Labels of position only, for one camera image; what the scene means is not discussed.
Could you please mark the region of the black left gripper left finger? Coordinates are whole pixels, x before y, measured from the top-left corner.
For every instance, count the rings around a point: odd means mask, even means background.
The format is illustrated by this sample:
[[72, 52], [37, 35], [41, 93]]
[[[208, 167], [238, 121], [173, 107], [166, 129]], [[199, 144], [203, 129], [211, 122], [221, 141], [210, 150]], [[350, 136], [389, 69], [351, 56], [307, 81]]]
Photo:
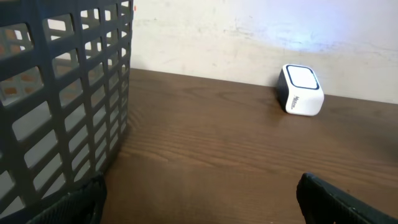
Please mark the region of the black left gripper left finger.
[[104, 177], [94, 177], [80, 189], [31, 218], [28, 224], [99, 224], [107, 196]]

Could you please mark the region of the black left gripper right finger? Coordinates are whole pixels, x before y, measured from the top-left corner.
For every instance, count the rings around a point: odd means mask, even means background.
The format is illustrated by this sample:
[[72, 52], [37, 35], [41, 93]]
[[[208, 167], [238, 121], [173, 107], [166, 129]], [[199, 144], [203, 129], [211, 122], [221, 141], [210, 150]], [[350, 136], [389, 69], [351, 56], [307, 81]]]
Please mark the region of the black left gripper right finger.
[[296, 197], [306, 224], [397, 224], [396, 218], [308, 172], [298, 182]]

